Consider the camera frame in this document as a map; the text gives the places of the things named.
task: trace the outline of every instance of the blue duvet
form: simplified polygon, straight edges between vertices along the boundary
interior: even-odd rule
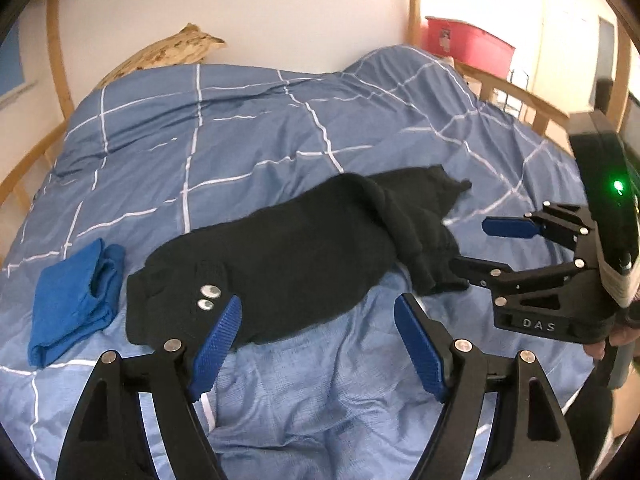
[[[126,249],[128,275],[184,232],[242,218],[339,172],[433,164],[473,183],[446,219],[463,254],[514,269],[568,256],[541,239],[488,238],[481,221],[522,215],[543,200],[584,202],[571,158],[411,47],[377,50],[332,74],[175,66],[93,92],[74,114],[0,276],[0,421],[20,453],[52,480],[97,357],[148,351],[126,340],[123,288],[107,329],[43,370],[30,367],[31,306],[44,267],[101,237]],[[231,480],[408,478],[440,411],[394,326],[394,300],[409,290],[397,266],[347,314],[226,359],[196,410]],[[579,346],[494,328],[485,290],[424,304],[454,337],[484,352],[534,351],[562,403],[590,371]],[[142,405],[159,476],[170,479],[150,396]],[[482,461],[491,399],[485,408],[468,478]]]

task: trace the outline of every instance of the wrinkled fabric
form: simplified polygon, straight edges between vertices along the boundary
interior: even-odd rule
[[[107,349],[148,351],[126,341],[122,293],[109,327],[34,374],[26,349],[44,267],[101,237],[126,248],[128,276],[166,241],[289,200],[340,168],[370,175],[435,164],[472,183],[445,218],[462,254],[513,269],[568,260],[540,238],[488,238],[481,221],[520,216],[544,200],[584,203],[574,161],[411,47],[377,50],[333,74],[175,66],[93,92],[0,276],[0,421],[17,449],[52,480],[93,362]],[[358,308],[226,359],[196,410],[231,480],[409,477],[440,412],[393,324],[393,302],[411,288],[396,266]],[[591,369],[578,345],[494,328],[482,288],[424,303],[453,337],[484,352],[534,351],[561,403]],[[159,477],[171,479],[150,402],[142,395],[149,444]],[[479,471],[492,406],[487,400],[466,478]]]

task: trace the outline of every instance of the human hand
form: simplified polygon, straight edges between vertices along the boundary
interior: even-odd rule
[[[640,337],[640,329],[629,328],[624,325],[616,325],[609,334],[611,346],[622,346],[631,343]],[[604,341],[591,345],[583,345],[584,352],[590,357],[601,361],[604,357]]]

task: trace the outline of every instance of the folded blue cloth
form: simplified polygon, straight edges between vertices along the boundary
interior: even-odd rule
[[[90,245],[40,274],[33,301],[29,364],[43,368],[106,328],[118,312],[124,247]]]

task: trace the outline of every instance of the black garment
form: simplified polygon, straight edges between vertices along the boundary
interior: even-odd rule
[[[232,294],[242,301],[235,348],[348,311],[396,260],[420,295],[465,288],[449,270],[458,245],[442,218],[470,186],[441,166],[341,174],[289,202],[177,237],[129,277],[127,337],[161,348],[173,330],[198,342],[195,332],[212,328],[203,330],[203,320],[217,318],[197,307],[203,285],[222,290],[216,309]]]

